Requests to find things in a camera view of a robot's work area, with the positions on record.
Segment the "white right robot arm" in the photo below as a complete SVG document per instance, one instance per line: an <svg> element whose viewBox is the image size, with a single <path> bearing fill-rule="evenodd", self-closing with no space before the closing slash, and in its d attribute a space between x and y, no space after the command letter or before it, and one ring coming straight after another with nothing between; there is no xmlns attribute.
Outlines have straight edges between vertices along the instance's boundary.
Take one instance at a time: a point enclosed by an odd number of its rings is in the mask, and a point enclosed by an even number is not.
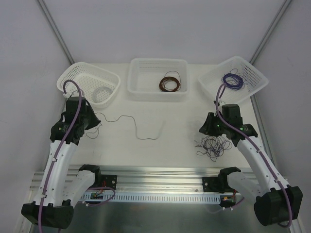
<svg viewBox="0 0 311 233"><path fill-rule="evenodd" d="M237 167L223 168L216 177L204 177L206 191L225 193L233 190L252 203L255 215L263 226L272 224L289 227L298 218L303 193L291 186L279 173L264 151L258 134L244 124L237 104L225 104L210 112L199 132L207 136L225 135L250 165L257 183L246 178Z"/></svg>

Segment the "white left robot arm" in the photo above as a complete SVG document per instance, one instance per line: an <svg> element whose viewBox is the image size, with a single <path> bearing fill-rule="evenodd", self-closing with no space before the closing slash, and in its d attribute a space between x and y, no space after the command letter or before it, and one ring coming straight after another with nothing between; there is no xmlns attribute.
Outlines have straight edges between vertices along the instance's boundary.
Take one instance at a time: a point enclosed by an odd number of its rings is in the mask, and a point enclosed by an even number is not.
<svg viewBox="0 0 311 233"><path fill-rule="evenodd" d="M69 165L80 138L86 130L100 124L84 97L70 97L66 110L51 128L50 154L38 192L21 213L35 225L66 229L70 225L74 207L88 188L101 186L99 166L82 165L74 180L65 186Z"/></svg>

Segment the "white perforated left basket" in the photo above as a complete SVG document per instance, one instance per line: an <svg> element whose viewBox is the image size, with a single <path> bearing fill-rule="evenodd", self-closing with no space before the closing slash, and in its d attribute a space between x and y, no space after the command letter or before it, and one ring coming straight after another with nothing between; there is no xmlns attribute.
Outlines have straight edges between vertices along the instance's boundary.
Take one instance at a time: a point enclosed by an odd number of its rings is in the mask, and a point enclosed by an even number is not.
<svg viewBox="0 0 311 233"><path fill-rule="evenodd" d="M120 77L106 69L84 62L67 68L57 80L56 86L63 91L66 80L73 80L94 108L104 109L115 99L121 85Z"/></svg>

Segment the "white perforated basket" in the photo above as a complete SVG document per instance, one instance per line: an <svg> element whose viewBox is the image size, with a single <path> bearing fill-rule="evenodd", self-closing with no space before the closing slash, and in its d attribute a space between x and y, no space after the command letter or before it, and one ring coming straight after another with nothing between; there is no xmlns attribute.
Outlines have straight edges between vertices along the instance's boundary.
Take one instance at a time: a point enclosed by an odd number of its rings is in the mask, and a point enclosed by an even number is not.
<svg viewBox="0 0 311 233"><path fill-rule="evenodd" d="M251 96L265 88L269 83L269 80L257 68L239 56L221 62L198 78L199 85L208 99L212 112L216 111L214 103L216 94L219 87L224 83L223 77L227 74L229 77L225 79L225 83L238 84L233 78L237 75L241 78L240 85L238 90L233 90L230 87L225 89L220 96L221 105L238 104L242 106Z"/></svg>
<svg viewBox="0 0 311 233"><path fill-rule="evenodd" d="M121 85L120 77L106 69L84 62L67 68L57 80L56 86L63 91L66 80L73 80L94 108L104 109L115 99Z"/></svg>

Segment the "white perforated right basket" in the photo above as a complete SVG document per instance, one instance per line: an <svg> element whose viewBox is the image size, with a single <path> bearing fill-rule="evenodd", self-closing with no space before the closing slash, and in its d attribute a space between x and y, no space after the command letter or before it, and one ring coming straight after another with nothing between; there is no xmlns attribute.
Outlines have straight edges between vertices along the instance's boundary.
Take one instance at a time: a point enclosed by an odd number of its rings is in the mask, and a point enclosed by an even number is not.
<svg viewBox="0 0 311 233"><path fill-rule="evenodd" d="M208 99L212 112L216 111L214 103L216 94L219 87L224 83L223 77L227 74L229 77L225 79L225 83L238 84L233 78L237 75L241 78L240 85L238 90L233 90L230 87L225 89L220 96L221 105L238 104L242 106L251 96L265 88L269 83L269 80L257 68L239 56L221 62L198 78L199 85Z"/></svg>

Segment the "white slotted middle basket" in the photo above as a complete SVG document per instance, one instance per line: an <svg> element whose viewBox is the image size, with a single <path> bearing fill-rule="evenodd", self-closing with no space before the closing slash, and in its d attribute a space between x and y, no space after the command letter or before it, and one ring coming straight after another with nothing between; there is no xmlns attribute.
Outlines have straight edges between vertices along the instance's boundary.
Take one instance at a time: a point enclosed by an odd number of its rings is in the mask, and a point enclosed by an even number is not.
<svg viewBox="0 0 311 233"><path fill-rule="evenodd" d="M175 92L159 88L163 78L174 77L180 87ZM181 102L190 90L188 63L182 59L135 58L131 61L127 91L132 100L151 102Z"/></svg>

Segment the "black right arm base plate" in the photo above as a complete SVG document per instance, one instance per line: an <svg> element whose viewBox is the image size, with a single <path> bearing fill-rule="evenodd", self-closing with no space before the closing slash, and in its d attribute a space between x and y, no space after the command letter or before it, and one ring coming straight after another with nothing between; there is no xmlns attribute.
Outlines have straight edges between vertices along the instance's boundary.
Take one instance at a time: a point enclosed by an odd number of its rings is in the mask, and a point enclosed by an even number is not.
<svg viewBox="0 0 311 233"><path fill-rule="evenodd" d="M234 189L229 187L226 178L221 177L203 177L202 186L204 192L226 193L234 192Z"/></svg>

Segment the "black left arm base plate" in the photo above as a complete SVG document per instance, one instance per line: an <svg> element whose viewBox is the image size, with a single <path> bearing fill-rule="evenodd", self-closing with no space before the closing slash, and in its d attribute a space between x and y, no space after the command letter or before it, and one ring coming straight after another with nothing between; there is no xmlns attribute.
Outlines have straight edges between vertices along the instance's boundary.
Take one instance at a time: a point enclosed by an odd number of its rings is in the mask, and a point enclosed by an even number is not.
<svg viewBox="0 0 311 233"><path fill-rule="evenodd" d="M117 175L107 175L107 174L102 174L101 175L101 181L100 184L103 185L103 187L110 187L114 190L116 190L117 187Z"/></svg>

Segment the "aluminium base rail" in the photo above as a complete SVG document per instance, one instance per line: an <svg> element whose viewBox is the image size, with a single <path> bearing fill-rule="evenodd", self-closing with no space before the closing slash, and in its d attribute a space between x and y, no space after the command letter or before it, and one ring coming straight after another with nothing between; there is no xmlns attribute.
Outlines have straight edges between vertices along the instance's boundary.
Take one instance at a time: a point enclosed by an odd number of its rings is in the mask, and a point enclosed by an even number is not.
<svg viewBox="0 0 311 233"><path fill-rule="evenodd" d="M216 168L100 166L103 175L117 175L116 191L126 193L203 193L202 178L217 177Z"/></svg>

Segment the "right aluminium corner post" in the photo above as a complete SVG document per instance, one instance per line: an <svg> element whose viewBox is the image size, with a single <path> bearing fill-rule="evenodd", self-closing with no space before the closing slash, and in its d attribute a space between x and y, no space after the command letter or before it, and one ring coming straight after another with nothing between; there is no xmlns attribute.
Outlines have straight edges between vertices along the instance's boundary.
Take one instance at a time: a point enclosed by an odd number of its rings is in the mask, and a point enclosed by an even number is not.
<svg viewBox="0 0 311 233"><path fill-rule="evenodd" d="M256 60L259 58L260 54L264 50L265 46L267 45L269 39L271 38L273 32L277 28L278 24L282 20L284 14L291 6L293 0L284 0L281 4L280 8L278 9L276 15L274 16L273 20L271 21L270 25L268 26L266 32L264 33L261 41L259 42L258 46L256 47L249 63L254 64Z"/></svg>

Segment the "aluminium corner post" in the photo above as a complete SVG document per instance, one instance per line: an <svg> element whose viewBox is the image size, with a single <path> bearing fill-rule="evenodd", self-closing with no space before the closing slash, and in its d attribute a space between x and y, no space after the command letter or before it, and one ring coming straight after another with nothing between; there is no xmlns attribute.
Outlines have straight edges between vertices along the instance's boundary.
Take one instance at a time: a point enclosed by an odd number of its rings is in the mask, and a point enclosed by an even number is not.
<svg viewBox="0 0 311 233"><path fill-rule="evenodd" d="M293 0L284 0L281 4L280 8L278 9L276 15L274 16L273 20L271 21L270 25L268 26L266 32L264 33L261 41L259 42L258 46L256 47L249 63L254 64L256 60L259 58L260 54L264 50L265 46L267 45L269 39L271 38L273 32L277 28L278 24L282 20L284 14L291 6Z"/></svg>
<svg viewBox="0 0 311 233"><path fill-rule="evenodd" d="M65 57L67 58L68 62L72 65L75 63L73 56L71 55L71 52L69 51L49 9L48 6L46 5L44 0L36 0L36 3L38 4L38 6L40 7L52 33L54 34L61 50L63 51Z"/></svg>

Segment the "left aluminium corner post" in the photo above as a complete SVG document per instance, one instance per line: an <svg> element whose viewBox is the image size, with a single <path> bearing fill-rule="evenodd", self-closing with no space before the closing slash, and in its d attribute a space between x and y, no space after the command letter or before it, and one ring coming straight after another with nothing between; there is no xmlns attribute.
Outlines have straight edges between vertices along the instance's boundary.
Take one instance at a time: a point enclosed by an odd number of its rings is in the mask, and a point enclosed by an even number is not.
<svg viewBox="0 0 311 233"><path fill-rule="evenodd" d="M40 7L52 33L54 34L61 50L63 51L65 57L67 58L68 62L72 65L75 63L73 56L71 55L71 52L69 51L49 9L48 6L46 5L44 0L36 0L36 3L38 4L38 6Z"/></svg>

